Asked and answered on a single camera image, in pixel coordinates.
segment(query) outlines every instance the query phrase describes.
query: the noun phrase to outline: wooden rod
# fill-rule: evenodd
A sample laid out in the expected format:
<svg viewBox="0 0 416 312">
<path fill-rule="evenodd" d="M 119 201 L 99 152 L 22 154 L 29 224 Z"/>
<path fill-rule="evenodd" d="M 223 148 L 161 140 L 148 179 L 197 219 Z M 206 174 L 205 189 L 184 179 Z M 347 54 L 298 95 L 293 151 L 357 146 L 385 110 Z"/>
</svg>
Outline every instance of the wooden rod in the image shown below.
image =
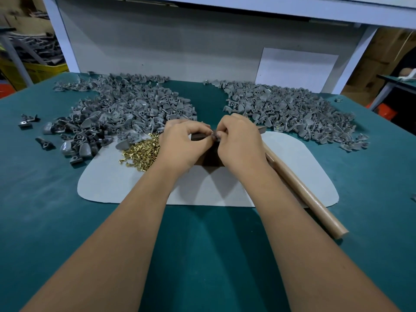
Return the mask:
<svg viewBox="0 0 416 312">
<path fill-rule="evenodd" d="M 338 240 L 349 231 L 335 218 L 335 216 L 319 201 L 318 198 L 305 186 L 295 173 L 263 142 L 267 160 L 272 164 L 273 169 L 289 184 L 299 195 L 305 204 L 313 211 L 316 217 L 322 222 L 331 236 Z"/>
</svg>

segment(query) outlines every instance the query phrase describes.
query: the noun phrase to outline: forearm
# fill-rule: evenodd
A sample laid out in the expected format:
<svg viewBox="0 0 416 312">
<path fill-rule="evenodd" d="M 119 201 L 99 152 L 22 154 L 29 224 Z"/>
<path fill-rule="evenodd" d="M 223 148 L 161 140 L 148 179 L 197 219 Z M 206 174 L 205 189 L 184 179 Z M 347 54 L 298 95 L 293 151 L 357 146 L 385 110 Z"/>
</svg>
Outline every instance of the forearm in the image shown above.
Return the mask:
<svg viewBox="0 0 416 312">
<path fill-rule="evenodd" d="M 136 312 L 176 179 L 156 162 L 23 311 Z"/>
<path fill-rule="evenodd" d="M 271 167 L 259 167 L 255 175 L 241 182 L 262 219 L 292 311 L 398 311 Z"/>
</svg>

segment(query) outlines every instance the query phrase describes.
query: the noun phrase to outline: white paper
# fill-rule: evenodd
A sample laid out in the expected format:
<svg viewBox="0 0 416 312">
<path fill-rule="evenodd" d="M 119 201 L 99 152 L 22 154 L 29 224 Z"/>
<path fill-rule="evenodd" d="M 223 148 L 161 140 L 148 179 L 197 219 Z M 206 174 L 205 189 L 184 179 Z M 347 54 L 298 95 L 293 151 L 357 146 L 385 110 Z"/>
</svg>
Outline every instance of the white paper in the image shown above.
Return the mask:
<svg viewBox="0 0 416 312">
<path fill-rule="evenodd" d="M 278 132 L 263 140 L 327 207 L 338 202 L 338 193 L 322 167 L 299 140 Z M 116 142 L 103 147 L 88 164 L 78 182 L 78 194 L 101 203 L 120 203 L 143 175 L 119 163 Z M 226 167 L 194 166 L 175 184 L 169 205 L 254 207 L 241 183 Z"/>
<path fill-rule="evenodd" d="M 263 48 L 256 83 L 320 93 L 337 59 L 331 54 Z"/>
</svg>

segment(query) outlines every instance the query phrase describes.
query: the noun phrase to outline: teal table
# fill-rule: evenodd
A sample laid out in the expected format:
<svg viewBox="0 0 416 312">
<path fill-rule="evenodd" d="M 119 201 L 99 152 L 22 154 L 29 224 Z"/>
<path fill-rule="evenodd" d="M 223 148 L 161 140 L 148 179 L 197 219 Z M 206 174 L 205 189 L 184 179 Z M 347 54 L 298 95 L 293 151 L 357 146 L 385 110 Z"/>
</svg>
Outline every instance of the teal table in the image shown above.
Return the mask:
<svg viewBox="0 0 416 312">
<path fill-rule="evenodd" d="M 392 89 L 398 88 L 404 91 L 408 91 L 410 93 L 415 94 L 416 99 L 416 79 L 409 80 L 409 81 L 402 81 L 395 76 L 384 76 L 384 75 L 377 75 L 377 78 L 383 79 L 386 81 L 386 84 L 380 91 L 380 93 L 376 96 L 374 101 L 371 103 L 369 110 L 373 111 L 380 105 L 384 99 L 390 94 Z"/>
<path fill-rule="evenodd" d="M 74 79 L 60 74 L 0 100 L 3 312 L 18 311 L 116 208 L 80 198 L 76 185 L 85 166 L 71 167 L 58 149 L 46 152 L 34 140 L 43 123 L 91 95 L 52 91 L 55 81 Z M 220 89 L 179 81 L 165 86 L 191 99 L 200 120 L 216 126 L 222 117 Z M 336 143 L 305 142 L 340 195 L 330 209 L 350 234 L 338 244 L 402 311 L 415 311 L 416 203 L 410 196 L 416 193 L 416 138 L 342 99 L 334 105 L 356 114 L 370 147 L 347 153 Z M 22 131 L 22 113 L 42 120 Z M 59 136 L 48 138 L 60 146 Z M 140 311 L 289 311 L 255 210 L 167 206 Z"/>
</svg>

